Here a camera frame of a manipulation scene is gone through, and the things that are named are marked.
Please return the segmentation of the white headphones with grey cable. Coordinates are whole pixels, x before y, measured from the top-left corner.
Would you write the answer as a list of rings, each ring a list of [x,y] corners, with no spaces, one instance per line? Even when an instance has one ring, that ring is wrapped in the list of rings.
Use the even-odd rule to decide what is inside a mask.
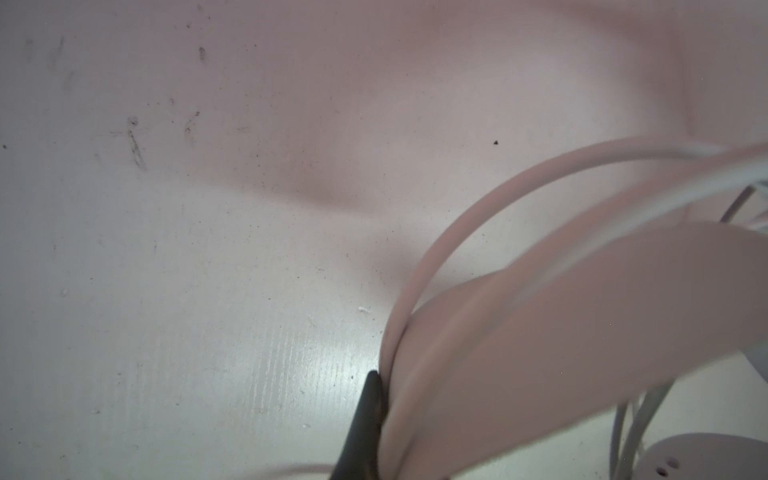
[[[671,168],[508,266],[423,299],[454,251],[506,207],[570,175],[635,160]],[[766,189],[765,144],[631,137],[543,161],[463,212],[423,255],[383,332],[379,479],[448,479],[608,408],[613,479],[764,477],[766,444],[743,437],[688,434],[638,451],[680,376],[767,340],[765,218],[656,225],[737,187]]]

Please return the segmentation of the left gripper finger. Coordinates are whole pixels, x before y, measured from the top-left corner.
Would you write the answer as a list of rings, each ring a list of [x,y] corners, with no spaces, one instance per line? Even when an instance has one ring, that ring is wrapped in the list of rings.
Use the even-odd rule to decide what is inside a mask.
[[[370,371],[330,480],[379,479],[378,446],[387,414],[387,398],[378,371]]]

